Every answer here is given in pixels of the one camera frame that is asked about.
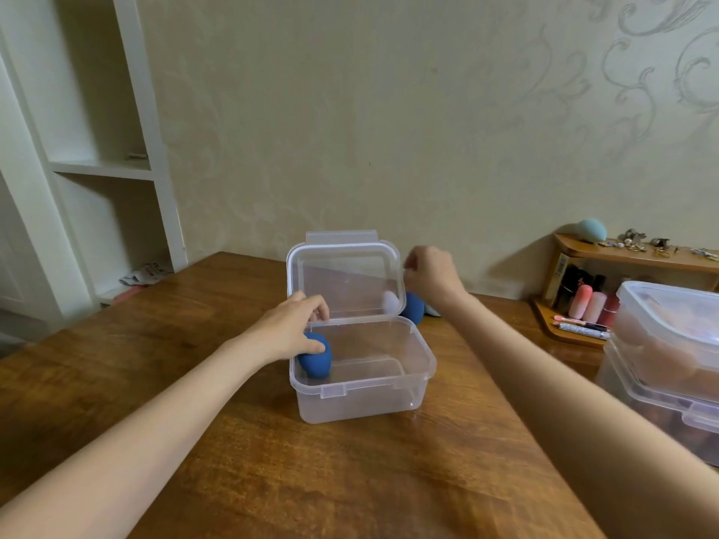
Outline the pale pink cosmetic bottle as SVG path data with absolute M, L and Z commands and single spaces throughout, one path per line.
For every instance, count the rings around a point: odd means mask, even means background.
M 591 294 L 588 305 L 582 315 L 582 321 L 598 324 L 599 317 L 605 308 L 606 302 L 607 295 L 605 292 L 594 291 Z

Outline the clear plastic box with lid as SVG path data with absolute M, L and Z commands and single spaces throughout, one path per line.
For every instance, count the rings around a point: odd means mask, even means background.
M 306 328 L 328 340 L 328 378 L 309 379 L 296 357 L 290 362 L 301 418 L 321 424 L 418 409 L 436 358 L 418 325 L 382 314 L 385 290 L 406 304 L 400 251 L 374 230 L 307 232 L 286 267 L 288 295 L 321 295 L 329 308 L 328 321 Z

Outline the dark pink cosmetic bottle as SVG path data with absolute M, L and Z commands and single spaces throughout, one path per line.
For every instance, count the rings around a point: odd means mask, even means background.
M 621 306 L 621 301 L 616 293 L 609 295 L 600 312 L 596 323 L 598 325 L 611 328 L 615 322 L 617 312 Z

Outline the yellowish cosmetic carton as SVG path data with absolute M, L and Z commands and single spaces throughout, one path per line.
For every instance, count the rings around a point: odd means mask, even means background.
M 553 267 L 550 269 L 548 279 L 543 290 L 542 299 L 544 301 L 544 305 L 553 308 L 559 287 L 569 264 L 570 257 L 562 252 L 558 252 L 554 258 Z

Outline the teal makeup sponge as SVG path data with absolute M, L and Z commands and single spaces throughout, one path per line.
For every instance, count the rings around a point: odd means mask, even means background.
M 589 244 L 599 244 L 607 238 L 607 229 L 597 219 L 587 218 L 574 225 L 574 234 L 580 241 Z

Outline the white shelf unit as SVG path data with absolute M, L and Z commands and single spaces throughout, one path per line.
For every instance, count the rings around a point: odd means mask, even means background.
M 188 265 L 137 0 L 0 0 L 0 323 L 40 336 Z

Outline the pile of metal jewellery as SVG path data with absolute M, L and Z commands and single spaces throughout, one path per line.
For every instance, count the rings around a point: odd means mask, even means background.
M 663 258 L 669 258 L 677 253 L 678 248 L 670 245 L 668 238 L 652 238 L 647 240 L 647 235 L 634 229 L 629 229 L 616 238 L 607 238 L 598 243 L 602 247 L 614 247 L 634 253 L 647 253 L 652 250 L 653 254 Z

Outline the person's right hand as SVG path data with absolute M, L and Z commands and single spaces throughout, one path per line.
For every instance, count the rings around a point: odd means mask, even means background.
M 423 248 L 422 281 L 417 289 L 408 290 L 444 316 L 467 296 L 452 255 L 436 246 L 414 248 Z

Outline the clear storage box with sponges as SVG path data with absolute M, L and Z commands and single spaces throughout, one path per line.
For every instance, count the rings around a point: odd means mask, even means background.
M 625 281 L 606 351 L 651 389 L 719 404 L 719 293 Z

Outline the wooden desk organiser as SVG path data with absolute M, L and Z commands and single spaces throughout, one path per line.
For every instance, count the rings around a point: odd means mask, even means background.
M 703 289 L 711 292 L 719 292 L 719 262 L 713 262 L 691 253 L 689 246 L 676 246 L 677 253 L 669 258 L 663 258 L 653 254 L 652 250 L 647 253 L 634 253 L 624 249 L 616 249 L 614 247 L 602 247 L 598 244 L 589 244 L 578 240 L 571 234 L 553 234 L 552 235 L 553 250 L 546 276 L 541 286 L 540 292 L 531 297 L 530 305 L 535 313 L 538 324 L 551 339 L 562 343 L 581 345 L 593 349 L 601 349 L 604 346 L 603 341 L 586 338 L 581 335 L 574 335 L 560 331 L 553 326 L 553 316 L 557 315 L 553 308 L 544 305 L 542 299 L 543 290 L 549 277 L 550 269 L 553 267 L 554 258 L 558 252 L 562 252 L 570 257 L 570 264 L 575 264 L 579 268 L 584 269 L 588 261 L 599 262 L 599 272 L 608 276 L 609 270 L 607 264 L 621 265 L 620 274 L 627 274 L 625 267 L 629 264 L 637 265 L 640 269 L 663 269 L 669 271 L 688 272 L 692 279 L 703 280 L 706 277 L 706 283 Z

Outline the folded printed paper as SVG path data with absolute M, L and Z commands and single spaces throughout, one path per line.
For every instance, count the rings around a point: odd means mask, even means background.
M 126 287 L 152 286 L 174 274 L 171 262 L 148 262 L 119 279 Z

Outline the pink cosmetic pencil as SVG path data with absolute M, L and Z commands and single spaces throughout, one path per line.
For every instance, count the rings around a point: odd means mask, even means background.
M 590 323 L 590 322 L 587 322 L 584 320 L 574 319 L 574 318 L 570 318 L 570 317 L 564 317 L 564 316 L 560 316 L 560 315 L 553 316 L 553 320 L 554 320 L 555 324 L 566 323 L 566 324 L 570 324 L 570 325 L 574 325 L 574 326 L 579 326 L 582 328 L 591 329 L 594 331 L 608 332 L 610 330 L 610 328 L 608 326 L 603 326 L 603 325 L 600 325 L 597 323 Z

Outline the clear storage box dark contents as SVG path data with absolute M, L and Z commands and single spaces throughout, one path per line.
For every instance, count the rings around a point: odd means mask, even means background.
M 719 469 L 719 402 L 646 386 L 607 342 L 595 383 L 705 463 Z

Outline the person's right forearm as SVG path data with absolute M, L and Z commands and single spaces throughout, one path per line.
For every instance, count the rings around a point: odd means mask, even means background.
M 466 292 L 436 305 L 609 539 L 719 539 L 719 473 Z

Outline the person's left hand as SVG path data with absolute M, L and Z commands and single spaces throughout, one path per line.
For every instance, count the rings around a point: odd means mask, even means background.
M 298 291 L 245 331 L 241 347 L 261 365 L 289 360 L 299 354 L 300 338 L 308 325 L 328 319 L 328 305 L 322 296 L 308 297 Z

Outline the black cosmetic tube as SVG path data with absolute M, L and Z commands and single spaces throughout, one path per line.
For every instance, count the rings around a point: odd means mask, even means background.
M 571 299 L 576 294 L 582 277 L 582 270 L 575 264 L 569 264 L 564 271 L 556 297 L 553 301 L 553 310 L 559 314 L 567 313 Z

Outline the person's left forearm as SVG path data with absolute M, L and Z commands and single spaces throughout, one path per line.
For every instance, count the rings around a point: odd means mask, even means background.
M 280 359 L 259 334 L 223 344 L 0 509 L 0 539 L 125 539 L 221 409 Z

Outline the blue makeup sponge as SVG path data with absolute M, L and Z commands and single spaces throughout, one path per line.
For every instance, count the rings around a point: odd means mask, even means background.
M 328 378 L 331 370 L 332 353 L 328 340 L 317 332 L 305 332 L 306 338 L 317 341 L 324 346 L 320 353 L 300 353 L 296 356 L 301 369 L 309 379 L 322 380 Z
M 415 325 L 419 325 L 425 316 L 426 304 L 416 294 L 406 291 L 406 304 L 400 312 L 404 317 Z

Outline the silver glitter cosmetic pen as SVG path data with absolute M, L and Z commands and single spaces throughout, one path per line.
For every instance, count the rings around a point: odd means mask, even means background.
M 601 331 L 572 323 L 553 323 L 553 326 L 565 333 L 581 335 L 595 340 L 606 341 L 610 338 L 610 332 L 608 331 Z

